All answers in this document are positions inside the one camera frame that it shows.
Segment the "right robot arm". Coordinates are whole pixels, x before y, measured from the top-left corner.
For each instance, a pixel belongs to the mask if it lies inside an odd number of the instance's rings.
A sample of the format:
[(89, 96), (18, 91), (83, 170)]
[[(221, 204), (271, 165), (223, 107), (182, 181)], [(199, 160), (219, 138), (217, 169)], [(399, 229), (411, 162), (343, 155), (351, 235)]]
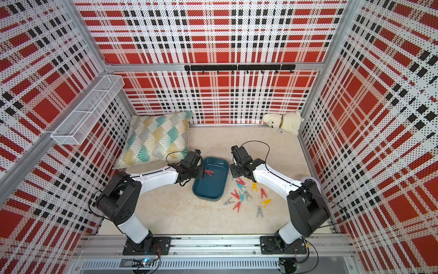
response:
[(233, 146), (231, 154), (230, 170), (234, 178), (245, 177), (263, 184), (287, 202), (290, 220), (275, 233), (277, 243), (290, 245), (299, 238), (309, 237), (330, 219), (331, 212), (317, 179), (288, 178), (262, 159), (252, 159), (244, 146)]

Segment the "teal plastic storage box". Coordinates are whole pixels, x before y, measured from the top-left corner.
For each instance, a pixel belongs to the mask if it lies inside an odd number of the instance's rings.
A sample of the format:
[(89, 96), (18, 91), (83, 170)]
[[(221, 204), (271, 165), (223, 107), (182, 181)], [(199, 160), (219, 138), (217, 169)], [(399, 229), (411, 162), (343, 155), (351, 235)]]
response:
[(199, 199), (216, 202), (224, 193), (229, 164), (221, 158), (207, 157), (204, 159), (204, 170), (214, 171), (214, 174), (210, 177), (204, 173), (202, 179), (196, 179), (192, 186), (192, 192)]

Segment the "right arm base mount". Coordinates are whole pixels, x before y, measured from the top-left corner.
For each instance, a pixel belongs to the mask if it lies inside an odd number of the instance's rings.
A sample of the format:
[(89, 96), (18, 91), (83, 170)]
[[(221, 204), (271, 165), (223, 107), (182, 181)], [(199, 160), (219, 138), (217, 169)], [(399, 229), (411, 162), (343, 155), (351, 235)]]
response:
[(287, 244), (279, 236), (260, 236), (260, 248), (264, 255), (306, 255), (308, 253), (302, 237)]

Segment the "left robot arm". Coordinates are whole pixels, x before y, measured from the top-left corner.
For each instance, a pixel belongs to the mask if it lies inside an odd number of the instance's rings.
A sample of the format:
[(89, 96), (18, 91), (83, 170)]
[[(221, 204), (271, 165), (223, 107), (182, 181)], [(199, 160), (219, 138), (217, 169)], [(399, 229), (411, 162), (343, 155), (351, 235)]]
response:
[(152, 232), (137, 217), (135, 210), (141, 195), (167, 185), (185, 186), (191, 179), (204, 176), (200, 150), (188, 152), (184, 159), (161, 169), (129, 175), (121, 172), (109, 183), (96, 200), (96, 206), (132, 244), (141, 246), (153, 237)]

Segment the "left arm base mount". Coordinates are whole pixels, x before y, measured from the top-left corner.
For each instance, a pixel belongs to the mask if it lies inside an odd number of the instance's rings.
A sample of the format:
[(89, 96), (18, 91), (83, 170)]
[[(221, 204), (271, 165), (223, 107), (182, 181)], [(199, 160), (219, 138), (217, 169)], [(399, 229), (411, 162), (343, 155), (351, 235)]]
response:
[(127, 237), (123, 255), (146, 255), (152, 251), (156, 251), (160, 256), (168, 255), (171, 240), (171, 237), (154, 236), (151, 232), (140, 243), (135, 243), (130, 237)]

